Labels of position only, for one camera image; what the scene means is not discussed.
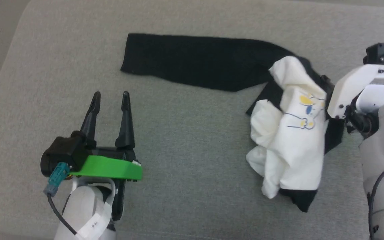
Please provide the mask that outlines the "black and white shirt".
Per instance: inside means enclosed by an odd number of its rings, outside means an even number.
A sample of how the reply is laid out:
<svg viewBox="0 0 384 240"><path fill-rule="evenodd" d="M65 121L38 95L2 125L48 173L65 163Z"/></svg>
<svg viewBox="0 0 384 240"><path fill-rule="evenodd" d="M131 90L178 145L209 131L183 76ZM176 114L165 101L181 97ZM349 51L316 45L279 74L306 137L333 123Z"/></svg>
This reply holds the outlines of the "black and white shirt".
<svg viewBox="0 0 384 240"><path fill-rule="evenodd" d="M328 97L308 59L260 40L130 33L120 70L227 92L265 84L247 110L255 147L246 160L266 197L284 195L308 212L344 123L326 116Z"/></svg>

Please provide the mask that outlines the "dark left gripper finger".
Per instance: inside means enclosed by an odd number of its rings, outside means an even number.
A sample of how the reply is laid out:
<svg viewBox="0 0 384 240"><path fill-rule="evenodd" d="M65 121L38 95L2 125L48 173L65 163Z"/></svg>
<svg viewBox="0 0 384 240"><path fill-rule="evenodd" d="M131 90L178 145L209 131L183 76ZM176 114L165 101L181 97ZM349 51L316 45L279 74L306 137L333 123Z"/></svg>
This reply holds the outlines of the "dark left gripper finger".
<svg viewBox="0 0 384 240"><path fill-rule="evenodd" d="M128 91L124 91L122 96L122 120L118 138L115 140L117 149L134 149L134 126L131 111L131 101Z"/></svg>
<svg viewBox="0 0 384 240"><path fill-rule="evenodd" d="M90 106L81 125L80 131L85 137L84 142L87 148L96 148L97 146L97 142L95 140L95 129L97 115L100 112L100 101L101 93L96 91L92 97Z"/></svg>

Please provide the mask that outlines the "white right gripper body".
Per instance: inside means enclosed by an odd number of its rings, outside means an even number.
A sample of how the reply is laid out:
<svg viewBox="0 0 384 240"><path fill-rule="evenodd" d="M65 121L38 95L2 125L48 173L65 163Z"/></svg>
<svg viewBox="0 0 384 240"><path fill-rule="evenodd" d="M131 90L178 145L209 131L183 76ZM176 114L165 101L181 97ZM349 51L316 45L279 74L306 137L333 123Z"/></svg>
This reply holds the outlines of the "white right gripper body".
<svg viewBox="0 0 384 240"><path fill-rule="evenodd" d="M346 106L375 79L384 79L383 64L364 64L337 81L327 107L329 117L344 118Z"/></svg>

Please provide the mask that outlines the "grey fabric work surface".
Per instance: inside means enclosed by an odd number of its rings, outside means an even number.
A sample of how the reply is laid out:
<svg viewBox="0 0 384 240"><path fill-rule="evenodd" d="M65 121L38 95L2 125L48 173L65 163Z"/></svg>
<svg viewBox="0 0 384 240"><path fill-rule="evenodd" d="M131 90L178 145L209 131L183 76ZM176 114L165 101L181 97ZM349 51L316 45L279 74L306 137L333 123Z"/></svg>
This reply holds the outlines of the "grey fabric work surface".
<svg viewBox="0 0 384 240"><path fill-rule="evenodd" d="M126 185L118 239L368 240L360 135L325 156L308 213L267 199L245 159L245 112L264 85L229 93L122 73L130 32L264 40L336 81L384 42L384 0L32 0L0 71L0 231L53 238L42 153L80 128L95 91L97 143L113 146L128 91L144 173Z"/></svg>

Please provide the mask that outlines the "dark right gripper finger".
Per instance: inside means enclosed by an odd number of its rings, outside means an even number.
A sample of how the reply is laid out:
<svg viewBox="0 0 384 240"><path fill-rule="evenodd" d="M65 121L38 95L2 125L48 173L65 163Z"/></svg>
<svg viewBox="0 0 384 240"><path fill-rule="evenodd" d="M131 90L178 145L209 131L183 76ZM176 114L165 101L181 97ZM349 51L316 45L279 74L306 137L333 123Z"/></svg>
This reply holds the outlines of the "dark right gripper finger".
<svg viewBox="0 0 384 240"><path fill-rule="evenodd" d="M320 88L322 90L324 90L327 97L331 97L331 95L334 91L335 85L332 83L331 79L329 79L328 76L321 75L320 76Z"/></svg>

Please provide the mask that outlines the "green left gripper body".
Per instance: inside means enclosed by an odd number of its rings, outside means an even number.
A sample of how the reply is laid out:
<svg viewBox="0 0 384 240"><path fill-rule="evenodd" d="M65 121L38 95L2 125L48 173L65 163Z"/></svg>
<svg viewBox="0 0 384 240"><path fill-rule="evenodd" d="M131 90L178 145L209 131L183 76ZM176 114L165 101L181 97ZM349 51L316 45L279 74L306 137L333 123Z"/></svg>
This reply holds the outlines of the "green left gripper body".
<svg viewBox="0 0 384 240"><path fill-rule="evenodd" d="M112 179L115 183L115 196L112 204L112 219L121 219L124 210L124 191L127 181L142 179L143 169L137 161L134 149L97 147L92 150L81 170L72 171L73 176L86 176Z"/></svg>

